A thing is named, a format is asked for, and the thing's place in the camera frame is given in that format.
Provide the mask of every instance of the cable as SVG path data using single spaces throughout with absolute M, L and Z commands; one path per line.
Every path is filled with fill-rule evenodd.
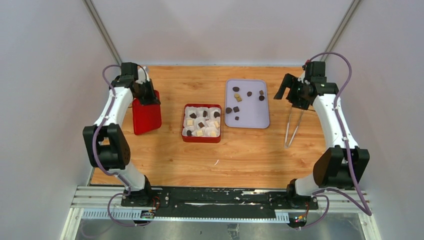
M 157 199 L 157 202 L 159 203 L 157 206 L 156 206 L 156 210 L 158 210 L 159 209 L 159 207 L 161 206 L 161 199 L 158 197 L 158 196 L 154 196 L 153 197 L 153 201 L 155 200 L 155 199 Z
M 356 206 L 359 207 L 359 209 L 361 209 L 366 215 L 371 216 L 372 215 L 372 212 L 371 212 L 370 208 L 368 207 L 367 202 L 365 201 L 365 198 L 364 198 L 364 196 L 363 196 L 363 194 L 361 192 L 361 188 L 359 187 L 358 180 L 357 180 L 356 175 L 355 175 L 354 166 L 353 166 L 353 163 L 352 163 L 351 148 L 349 147 L 348 135 L 346 133 L 345 125 L 343 124 L 342 118 L 341 118 L 340 113 L 339 113 L 339 109 L 337 107 L 337 100 L 339 99 L 339 97 L 342 94 L 343 90 L 345 89 L 345 87 L 348 85 L 348 83 L 351 80 L 351 77 L 352 77 L 352 66 L 351 66 L 351 63 L 348 61 L 348 59 L 346 57 L 344 57 L 340 53 L 333 52 L 333 51 L 321 52 L 321 53 L 319 53 L 319 54 L 311 57 L 309 59 L 309 61 L 312 61 L 316 57 L 319 57 L 319 56 L 322 56 L 322 55 L 327 55 L 327 54 L 328 55 L 336 55 L 336 56 L 339 56 L 340 58 L 342 58 L 346 62 L 347 67 L 348 67 L 348 70 L 349 70 L 349 73 L 348 73 L 348 76 L 347 76 L 346 81 L 341 86 L 340 90 L 338 91 L 338 93 L 336 94 L 336 96 L 334 98 L 333 108 L 334 108 L 335 115 L 337 117 L 338 124 L 340 125 L 340 129 L 341 129 L 341 133 L 343 135 L 343 138 L 346 139 L 346 140 L 344 140 L 344 145 L 345 145 L 345 148 L 346 148 L 347 164 L 349 166 L 350 176 L 352 178 L 352 182 L 353 182 L 353 185 L 354 185 L 354 187 L 356 189 L 356 192 L 357 192 L 357 194 L 359 196 L 359 199 L 362 202 L 362 204 L 363 204 L 364 207 L 359 207 L 360 206 L 359 203 L 357 201 L 355 201 L 353 198 L 350 198 L 350 197 L 348 197 L 345 194 L 342 194 L 342 195 L 345 196 L 345 197 L 350 198 L 351 201 Z M 338 190 L 337 191 L 334 191 L 334 190 L 335 189 L 333 189 L 332 191 L 333 192 L 336 192 L 336 193 L 341 193 L 341 191 L 338 191 Z
M 308 224 L 308 225 L 306 225 L 306 226 L 295 228 L 296 230 L 299 230 L 299 231 L 300 231 L 300 230 L 302 230 L 302 229 L 308 229 L 308 228 L 313 227 L 314 225 L 316 225 L 316 224 L 318 224 L 319 222 L 321 222 L 321 221 L 322 221 L 322 220 L 326 217 L 327 213 L 329 212 L 329 209 L 330 209 L 330 199 L 329 199 L 329 197 L 328 197 L 328 196 L 326 196 L 326 195 L 315 195 L 315 197 L 317 197 L 317 198 L 325 198 L 325 199 L 327 199 L 327 207 L 325 208 L 324 213 L 321 215 L 321 217 L 320 217 L 320 218 L 318 218 L 318 220 L 316 220 L 316 221 L 314 221 L 313 223 Z
M 105 230 L 103 230 L 101 233 L 99 233 L 97 235 L 93 235 L 93 236 L 87 235 L 84 232 L 84 226 L 85 225 L 87 225 L 87 223 L 84 223 L 83 221 L 80 223 L 79 232 L 81 233 L 81 235 L 86 239 L 96 239 L 96 238 L 100 237 L 101 235 L 103 235 L 104 233 L 106 233 L 107 231 L 109 231 L 113 227 L 114 223 L 112 222 L 112 224 L 110 226 L 108 226 Z
M 120 196 L 120 195 L 125 196 L 125 194 L 123 194 L 123 193 L 119 192 L 119 193 L 117 193 L 117 194 L 113 195 L 113 196 L 110 198 L 109 202 L 107 203 L 107 214 L 109 215 L 109 218 L 112 220 L 112 222 L 114 222 L 114 223 L 116 223 L 117 225 L 122 226 L 122 227 L 142 227 L 142 226 L 146 226 L 146 225 L 148 225 L 148 224 L 150 223 L 150 221 L 149 221 L 149 222 L 147 222 L 147 223 L 134 223 L 134 224 L 127 224 L 127 223 L 123 223 L 123 222 L 120 222 L 120 221 L 116 220 L 116 219 L 112 216 L 112 213 L 111 213 L 111 203 L 112 203 L 112 200 L 113 200 L 114 198 L 116 198 L 116 197 Z
M 99 135 L 99 132 L 100 132 L 100 130 L 101 130 L 101 128 L 103 127 L 103 125 L 105 124 L 105 122 L 107 121 L 107 117 L 108 117 L 108 115 L 109 115 L 109 113 L 111 112 L 111 110 L 112 110 L 112 107 L 113 107 L 113 105 L 114 105 L 114 102 L 115 102 L 115 98 L 116 98 L 116 91 L 115 91 L 115 88 L 112 86 L 112 84 L 108 81 L 108 79 L 106 78 L 106 76 L 105 76 L 105 72 L 106 72 L 106 70 L 107 69 L 109 69 L 109 68 L 111 68 L 111 67 L 121 67 L 121 66 L 119 66 L 119 65 L 116 65 L 116 64 L 112 64 L 112 65 L 108 65 L 108 66 L 106 66 L 104 69 L 103 69 L 103 71 L 102 71 L 102 76 L 103 76 L 103 80 L 106 82 L 106 84 L 109 86 L 109 88 L 110 88 L 110 90 L 112 91 L 112 95 L 113 95 L 113 97 L 111 98 L 111 100 L 110 100 L 110 104 L 109 104 L 109 106 L 107 107 L 107 109 L 106 109 L 106 112 L 104 113 L 104 116 L 103 116 L 103 119 L 101 120 L 101 122 L 100 122 L 100 124 L 97 126 L 97 128 L 96 128 L 96 130 L 94 131 L 94 135 L 93 135 L 93 139 L 92 139 L 92 149 L 93 149 L 93 155 L 94 155 L 94 160 L 95 160 L 95 162 L 96 162 L 96 164 L 97 164 L 97 167 L 104 173 L 104 174 L 106 174 L 106 175 L 108 175 L 108 176 L 116 176 L 117 178 L 119 178 L 123 183 L 124 183 L 124 185 L 128 188 L 127 189 L 127 193 L 117 193 L 117 194 L 115 194 L 115 195 L 113 195 L 111 198 L 110 198 L 110 200 L 109 200 L 109 202 L 108 202 L 108 204 L 107 204 L 107 214 L 108 214 L 108 216 L 109 216 L 109 218 L 112 220 L 112 222 L 113 223 L 115 223 L 115 224 L 117 224 L 117 225 L 120 225 L 120 226 L 123 226 L 123 227 L 141 227 L 141 226 L 146 226 L 146 225 L 148 225 L 150 222 L 147 222 L 147 223 L 138 223 L 138 224 L 126 224 L 126 223 L 122 223 L 122 222 L 120 222 L 120 221 L 118 221 L 118 220 L 116 220 L 113 216 L 112 216 L 112 214 L 111 214 L 111 203 L 112 203 L 112 200 L 114 199 L 114 198 L 116 198 L 117 196 L 120 196 L 120 195 L 122 195 L 122 196 L 129 196 L 130 194 L 131 194 L 131 186 L 130 186 L 130 183 L 124 178 L 124 177 L 122 177 L 122 176 L 120 176 L 119 175 L 119 173 L 117 173 L 117 172 L 113 172 L 113 173 L 110 173 L 110 172 L 108 172 L 104 167 L 103 167 L 103 165 L 102 165 L 102 163 L 100 162 L 100 159 L 99 159 L 99 155 L 98 155 L 98 153 L 97 153 L 97 137 L 98 137 L 98 135 Z M 146 77 L 146 79 L 147 79 L 147 73 L 146 73 L 146 71 L 144 70 L 144 68 L 143 68 L 143 71 L 144 71 L 144 74 L 145 74 L 145 77 Z M 96 235 L 96 236 L 88 236 L 88 235 L 86 235 L 85 233 L 84 233 L 84 231 L 81 231 L 81 234 L 85 237 L 85 238 L 89 238 L 89 239 L 94 239 L 94 238 L 97 238 L 97 237 L 99 237 L 100 235 L 102 235 L 102 234 L 104 234 L 104 233 L 106 233 L 110 228 L 111 228 L 112 226 L 110 226 L 110 227 L 108 227 L 106 230 L 104 230 L 103 232 L 101 232 L 100 234 L 98 234 L 98 235 Z
M 306 212 L 300 216 L 302 216 L 303 218 L 306 218 L 308 216 L 309 213 L 309 202 L 305 202 L 306 204 Z

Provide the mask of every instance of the metal tongs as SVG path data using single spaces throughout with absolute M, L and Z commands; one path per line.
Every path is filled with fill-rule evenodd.
M 287 136 L 289 135 L 290 119 L 292 118 L 292 109 L 293 107 L 290 107 L 290 113 L 288 115 L 288 122 L 287 122 L 287 129 L 285 130 L 284 148 L 286 149 L 288 149 L 292 145 L 293 138 L 295 138 L 296 132 L 298 131 L 299 126 L 301 125 L 302 116 L 304 115 L 304 112 L 305 112 L 305 110 L 301 112 L 299 121 L 297 122 L 297 126 L 294 129 L 293 135 L 291 135 L 290 142 L 287 145 Z

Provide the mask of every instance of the white wall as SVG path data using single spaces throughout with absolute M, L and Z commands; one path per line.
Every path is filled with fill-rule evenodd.
M 56 240 L 113 59 L 81 0 L 2 1 L 0 23 L 0 239 Z
M 371 155 L 361 185 L 384 240 L 424 234 L 423 9 L 420 0 L 362 1 L 335 48 L 352 64 L 343 112 Z M 341 84 L 346 69 L 330 57 L 329 80 Z
M 324 51 L 352 0 L 94 0 L 124 61 L 299 65 Z

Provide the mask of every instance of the aluminum frame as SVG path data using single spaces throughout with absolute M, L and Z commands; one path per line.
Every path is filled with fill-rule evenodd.
M 152 187 L 154 190 L 159 190 L 160 187 Z M 98 209 L 105 210 L 108 206 L 110 197 L 117 193 L 122 193 L 124 191 L 123 186 L 78 186 L 71 206 L 69 208 L 68 216 L 66 218 L 65 225 L 60 236 L 61 240 L 74 240 L 78 233 L 78 228 L 80 221 L 83 218 L 85 209 Z M 246 191 L 244 194 L 257 194 L 264 192 L 273 192 L 273 191 L 285 191 L 285 189 L 255 189 L 254 191 Z M 359 201 L 359 196 L 355 190 L 344 190 L 344 193 L 351 196 L 354 200 Z M 377 228 L 376 221 L 374 216 L 368 216 L 365 213 L 361 212 L 352 202 L 346 200 L 345 197 L 339 195 L 335 192 L 325 192 L 323 193 L 328 196 L 330 200 L 329 213 L 354 213 L 358 214 L 359 220 L 361 222 L 362 231 L 366 240 L 381 240 L 379 229 Z M 365 197 L 365 200 L 368 202 L 368 195 L 365 191 L 362 191 L 362 194 Z M 123 207 L 121 206 L 121 199 L 119 197 L 115 198 L 112 201 L 112 209 L 124 209 L 124 210 L 149 210 L 151 207 Z M 310 210 L 310 212 L 323 213 L 324 209 L 327 206 L 327 201 L 324 198 L 318 198 L 318 210 Z M 283 216 L 285 213 L 300 213 L 304 210 L 297 209 L 278 209 L 275 210 L 278 216 Z M 178 217 L 163 217 L 161 221 L 192 221 L 192 222 L 220 222 L 220 219 L 188 219 L 188 218 L 178 218 Z M 260 221 L 250 220 L 250 219 L 240 219 L 239 222 L 244 223 L 256 223 Z M 263 221 L 264 223 L 279 223 L 278 221 Z

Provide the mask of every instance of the gray floor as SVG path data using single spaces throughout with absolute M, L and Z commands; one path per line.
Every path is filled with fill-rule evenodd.
M 318 219 L 318 213 L 309 213 L 308 222 Z M 110 220 L 84 220 L 76 236 L 77 240 L 95 236 L 111 225 Z M 144 227 L 122 227 L 114 225 L 94 239 L 102 240 L 365 240 L 361 223 L 356 213 L 329 213 L 311 228 L 295 231 L 285 223 L 224 223 L 224 222 L 173 222 L 156 221 Z

